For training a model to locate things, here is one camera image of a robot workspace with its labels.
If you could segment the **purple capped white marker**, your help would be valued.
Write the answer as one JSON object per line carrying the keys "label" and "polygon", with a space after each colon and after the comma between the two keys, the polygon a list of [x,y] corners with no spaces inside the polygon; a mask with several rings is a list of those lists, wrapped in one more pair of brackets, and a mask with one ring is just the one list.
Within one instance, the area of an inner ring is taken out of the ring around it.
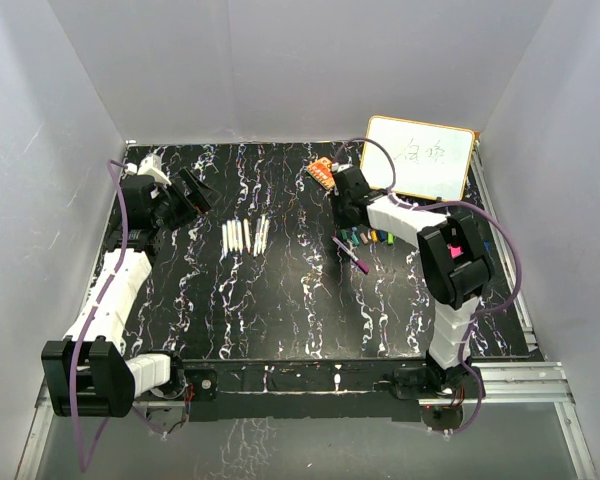
{"label": "purple capped white marker", "polygon": [[347,246],[343,241],[341,241],[336,236],[332,236],[331,239],[337,245],[337,247],[351,259],[351,261],[357,266],[357,268],[363,274],[365,274],[365,275],[369,274],[370,269],[367,266],[367,264],[364,261],[362,261],[349,246]]}

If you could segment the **teal capped white marker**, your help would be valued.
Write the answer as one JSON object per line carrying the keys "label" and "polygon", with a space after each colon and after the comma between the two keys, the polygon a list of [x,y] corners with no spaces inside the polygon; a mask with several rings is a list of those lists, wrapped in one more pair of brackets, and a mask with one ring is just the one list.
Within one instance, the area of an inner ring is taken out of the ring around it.
{"label": "teal capped white marker", "polygon": [[237,251],[242,253],[242,251],[244,249],[244,241],[243,241],[242,222],[239,219],[235,220],[235,230],[236,230]]}

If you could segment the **dark green capped marker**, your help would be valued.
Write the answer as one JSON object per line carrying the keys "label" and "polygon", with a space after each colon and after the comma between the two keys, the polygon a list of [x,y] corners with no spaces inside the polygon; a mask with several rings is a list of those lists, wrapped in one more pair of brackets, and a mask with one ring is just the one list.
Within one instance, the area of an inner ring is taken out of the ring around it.
{"label": "dark green capped marker", "polygon": [[233,235],[233,250],[235,252],[239,252],[241,250],[241,240],[240,240],[240,224],[237,219],[233,219],[231,222],[232,225],[232,235]]}

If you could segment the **dark blue capped marker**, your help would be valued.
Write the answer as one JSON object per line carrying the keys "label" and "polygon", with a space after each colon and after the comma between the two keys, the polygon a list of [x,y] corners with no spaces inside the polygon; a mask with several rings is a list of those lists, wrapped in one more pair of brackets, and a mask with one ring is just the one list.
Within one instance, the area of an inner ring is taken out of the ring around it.
{"label": "dark blue capped marker", "polygon": [[256,230],[255,230],[255,234],[254,234],[254,246],[253,246],[254,257],[257,257],[260,254],[264,222],[265,222],[264,215],[261,215],[260,217],[258,217],[257,222],[256,222]]}

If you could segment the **green capped white marker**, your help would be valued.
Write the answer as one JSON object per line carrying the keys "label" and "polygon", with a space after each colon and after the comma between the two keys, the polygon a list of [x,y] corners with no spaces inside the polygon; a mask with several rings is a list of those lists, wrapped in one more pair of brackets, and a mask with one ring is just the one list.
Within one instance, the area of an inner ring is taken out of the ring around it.
{"label": "green capped white marker", "polygon": [[261,216],[260,230],[259,230],[259,247],[258,253],[263,254],[266,248],[267,234],[269,229],[269,218],[266,215]]}

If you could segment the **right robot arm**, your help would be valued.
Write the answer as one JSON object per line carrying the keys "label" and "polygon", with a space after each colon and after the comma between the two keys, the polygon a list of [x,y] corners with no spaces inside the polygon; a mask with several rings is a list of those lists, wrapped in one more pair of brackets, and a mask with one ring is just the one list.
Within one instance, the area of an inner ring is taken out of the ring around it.
{"label": "right robot arm", "polygon": [[469,215],[418,210],[385,190],[373,190],[357,166],[338,164],[331,173],[330,202],[338,227],[385,231],[417,248],[434,300],[434,333],[420,379],[410,386],[451,395],[470,366],[474,313],[494,272],[476,224]]}

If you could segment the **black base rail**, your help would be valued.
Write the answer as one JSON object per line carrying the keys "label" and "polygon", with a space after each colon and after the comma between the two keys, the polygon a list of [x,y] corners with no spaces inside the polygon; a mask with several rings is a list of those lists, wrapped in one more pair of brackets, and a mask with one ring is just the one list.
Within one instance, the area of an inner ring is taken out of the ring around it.
{"label": "black base rail", "polygon": [[186,360],[178,387],[138,404],[182,408],[194,422],[242,418],[382,418],[417,422],[430,407],[457,409],[484,395],[479,370],[441,393],[411,387],[423,359]]}

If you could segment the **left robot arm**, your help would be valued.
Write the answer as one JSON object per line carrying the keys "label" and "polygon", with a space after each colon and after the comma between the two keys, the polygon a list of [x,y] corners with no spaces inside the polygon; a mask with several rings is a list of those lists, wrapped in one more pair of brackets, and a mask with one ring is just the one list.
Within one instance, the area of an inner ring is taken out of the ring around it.
{"label": "left robot arm", "polygon": [[41,361],[58,416],[124,417],[144,393],[180,396],[187,376],[174,354],[154,350],[125,359],[122,339],[141,287],[166,234],[207,213],[209,188],[188,168],[168,176],[157,167],[129,166],[104,240],[103,263],[88,299]]}

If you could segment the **aluminium frame rail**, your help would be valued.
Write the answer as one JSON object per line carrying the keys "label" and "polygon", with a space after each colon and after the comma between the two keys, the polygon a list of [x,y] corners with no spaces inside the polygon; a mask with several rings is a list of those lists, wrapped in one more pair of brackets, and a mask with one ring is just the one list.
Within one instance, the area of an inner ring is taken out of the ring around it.
{"label": "aluminium frame rail", "polygon": [[81,471],[71,423],[42,396],[22,479],[593,479],[558,362],[483,362],[486,395],[399,399],[402,362],[195,367],[191,404],[145,397],[102,426]]}

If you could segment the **yellow capped white marker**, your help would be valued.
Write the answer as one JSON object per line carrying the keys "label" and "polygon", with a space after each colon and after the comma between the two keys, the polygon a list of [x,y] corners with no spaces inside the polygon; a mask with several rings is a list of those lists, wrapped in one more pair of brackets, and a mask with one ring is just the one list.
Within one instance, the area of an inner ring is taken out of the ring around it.
{"label": "yellow capped white marker", "polygon": [[267,217],[265,219],[264,233],[263,233],[263,244],[264,244],[265,248],[266,248],[266,245],[267,245],[267,242],[268,242],[269,229],[270,229],[270,218]]}

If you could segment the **blue capped white marker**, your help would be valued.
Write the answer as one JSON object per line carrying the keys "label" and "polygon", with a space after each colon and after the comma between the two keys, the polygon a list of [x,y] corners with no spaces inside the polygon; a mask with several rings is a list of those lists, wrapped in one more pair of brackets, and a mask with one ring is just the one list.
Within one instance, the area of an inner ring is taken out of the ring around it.
{"label": "blue capped white marker", "polygon": [[229,253],[229,248],[230,248],[229,231],[228,231],[228,225],[226,222],[222,225],[222,248],[223,248],[223,257],[226,257]]}

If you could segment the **small whiteboard yellow frame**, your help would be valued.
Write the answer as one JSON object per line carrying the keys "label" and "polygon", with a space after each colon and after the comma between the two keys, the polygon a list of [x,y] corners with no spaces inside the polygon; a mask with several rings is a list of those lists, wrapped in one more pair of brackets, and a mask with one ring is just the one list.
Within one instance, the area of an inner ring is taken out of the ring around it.
{"label": "small whiteboard yellow frame", "polygon": [[460,200],[475,133],[469,129],[375,115],[360,168],[372,188],[428,200]]}

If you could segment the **light blue capped marker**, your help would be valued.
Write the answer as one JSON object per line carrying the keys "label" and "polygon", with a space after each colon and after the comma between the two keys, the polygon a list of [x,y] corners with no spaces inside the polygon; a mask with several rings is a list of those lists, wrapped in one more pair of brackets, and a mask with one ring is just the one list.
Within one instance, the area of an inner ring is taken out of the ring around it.
{"label": "light blue capped marker", "polygon": [[227,222],[227,236],[228,236],[229,251],[235,252],[236,251],[236,237],[235,237],[235,227],[234,227],[233,220],[229,220]]}

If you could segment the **orange card packet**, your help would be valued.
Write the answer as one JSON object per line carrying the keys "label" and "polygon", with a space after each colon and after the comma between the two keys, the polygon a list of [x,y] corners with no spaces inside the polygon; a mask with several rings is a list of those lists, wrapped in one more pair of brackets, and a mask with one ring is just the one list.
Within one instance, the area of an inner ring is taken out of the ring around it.
{"label": "orange card packet", "polygon": [[327,157],[321,157],[307,166],[307,172],[325,190],[330,191],[335,186],[331,167],[332,161]]}

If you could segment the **pink clip tool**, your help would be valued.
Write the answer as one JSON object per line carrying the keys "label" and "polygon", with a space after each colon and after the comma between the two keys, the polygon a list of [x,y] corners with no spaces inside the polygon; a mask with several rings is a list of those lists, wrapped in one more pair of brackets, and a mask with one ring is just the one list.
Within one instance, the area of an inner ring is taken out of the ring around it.
{"label": "pink clip tool", "polygon": [[457,258],[463,253],[462,248],[460,246],[449,245],[449,251],[452,258]]}

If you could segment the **orange capped white marker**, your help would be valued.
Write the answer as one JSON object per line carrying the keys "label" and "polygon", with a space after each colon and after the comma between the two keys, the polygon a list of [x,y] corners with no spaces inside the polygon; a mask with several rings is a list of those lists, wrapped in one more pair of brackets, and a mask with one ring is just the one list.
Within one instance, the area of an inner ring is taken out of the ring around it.
{"label": "orange capped white marker", "polygon": [[243,219],[244,244],[248,253],[251,253],[252,242],[250,233],[250,222],[247,218]]}

